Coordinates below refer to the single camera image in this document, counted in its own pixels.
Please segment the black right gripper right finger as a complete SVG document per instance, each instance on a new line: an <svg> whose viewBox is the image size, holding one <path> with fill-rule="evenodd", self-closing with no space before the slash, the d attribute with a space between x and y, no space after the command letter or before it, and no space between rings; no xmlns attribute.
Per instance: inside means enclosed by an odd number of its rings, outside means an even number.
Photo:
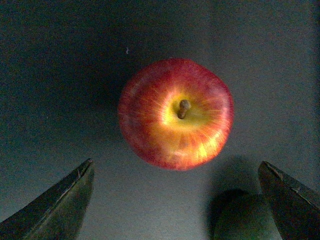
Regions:
<svg viewBox="0 0 320 240"><path fill-rule="evenodd" d="M284 240L320 238L320 194L267 161L258 167L262 193Z"/></svg>

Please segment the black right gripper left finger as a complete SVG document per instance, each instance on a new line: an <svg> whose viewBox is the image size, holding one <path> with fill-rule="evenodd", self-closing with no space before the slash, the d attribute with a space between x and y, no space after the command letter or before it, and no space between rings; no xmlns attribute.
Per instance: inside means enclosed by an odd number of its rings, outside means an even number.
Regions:
<svg viewBox="0 0 320 240"><path fill-rule="evenodd" d="M75 240L93 193L94 163L87 159L0 224L2 240Z"/></svg>

